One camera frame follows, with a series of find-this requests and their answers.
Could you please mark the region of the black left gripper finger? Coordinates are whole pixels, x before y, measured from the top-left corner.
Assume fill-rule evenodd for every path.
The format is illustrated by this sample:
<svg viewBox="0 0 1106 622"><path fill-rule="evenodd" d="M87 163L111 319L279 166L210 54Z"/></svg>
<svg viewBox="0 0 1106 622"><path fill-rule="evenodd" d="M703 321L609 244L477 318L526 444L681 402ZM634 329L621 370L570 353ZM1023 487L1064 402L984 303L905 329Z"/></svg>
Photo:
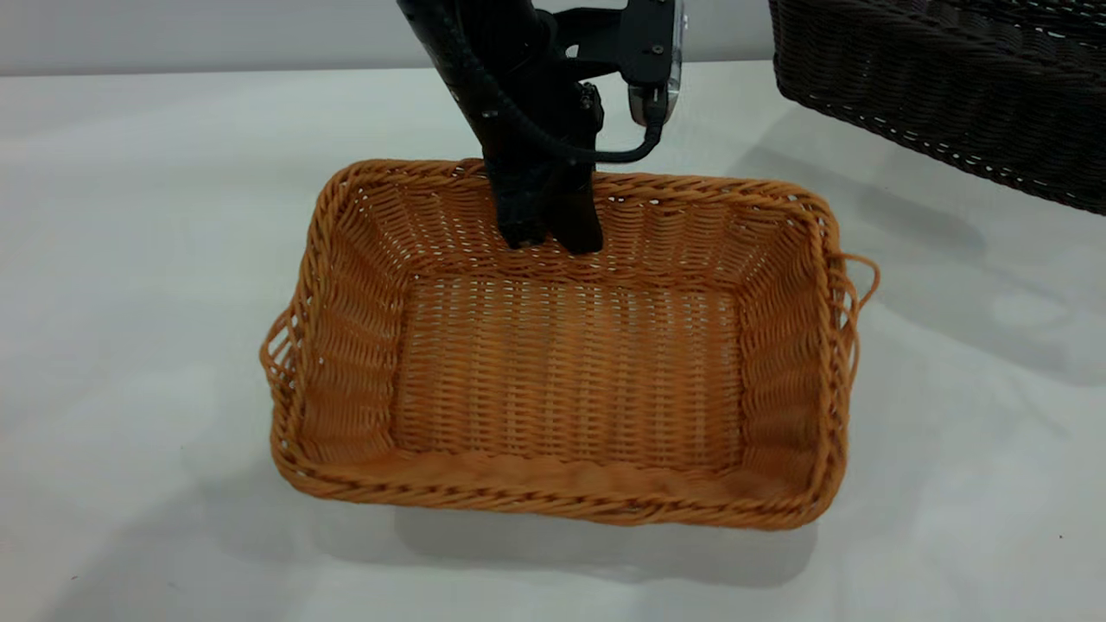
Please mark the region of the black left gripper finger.
<svg viewBox="0 0 1106 622"><path fill-rule="evenodd" d="M597 253L604 235L593 193L592 168L565 168L550 183L544 222L568 253Z"/></svg>
<svg viewBox="0 0 1106 622"><path fill-rule="evenodd" d="M493 203L499 232L510 249L545 243L543 220L545 174L540 169L491 168Z"/></svg>

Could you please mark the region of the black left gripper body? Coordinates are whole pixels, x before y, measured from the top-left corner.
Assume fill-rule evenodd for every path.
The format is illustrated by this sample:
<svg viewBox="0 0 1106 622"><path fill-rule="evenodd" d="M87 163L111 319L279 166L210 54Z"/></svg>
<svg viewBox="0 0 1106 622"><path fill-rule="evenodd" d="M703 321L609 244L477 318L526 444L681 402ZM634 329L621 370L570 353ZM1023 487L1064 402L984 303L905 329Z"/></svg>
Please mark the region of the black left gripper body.
<svg viewBox="0 0 1106 622"><path fill-rule="evenodd" d="M540 169L545 187L565 168L593 162L564 156L565 147L595 149L603 106L592 84L568 68L556 39L453 39L448 86L491 168Z"/></svg>

